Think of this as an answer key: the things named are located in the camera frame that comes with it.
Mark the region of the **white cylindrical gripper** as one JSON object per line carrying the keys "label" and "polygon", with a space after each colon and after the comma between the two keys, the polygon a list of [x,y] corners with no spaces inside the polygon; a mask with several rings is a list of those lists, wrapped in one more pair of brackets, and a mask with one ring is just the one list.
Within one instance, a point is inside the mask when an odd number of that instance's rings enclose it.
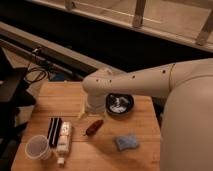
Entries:
{"label": "white cylindrical gripper", "polygon": [[85,102],[85,110],[78,114],[78,120],[81,120],[88,114],[103,114],[105,112],[105,98],[88,96]]}

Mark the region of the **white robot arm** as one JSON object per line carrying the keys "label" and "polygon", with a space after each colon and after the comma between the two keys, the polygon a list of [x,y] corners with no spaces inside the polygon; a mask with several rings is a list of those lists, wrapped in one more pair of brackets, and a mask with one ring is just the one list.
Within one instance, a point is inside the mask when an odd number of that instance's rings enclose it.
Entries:
{"label": "white robot arm", "polygon": [[89,113],[102,112],[109,93],[155,98],[164,107],[160,171],[213,171],[213,58],[123,74],[103,68],[82,87]]}

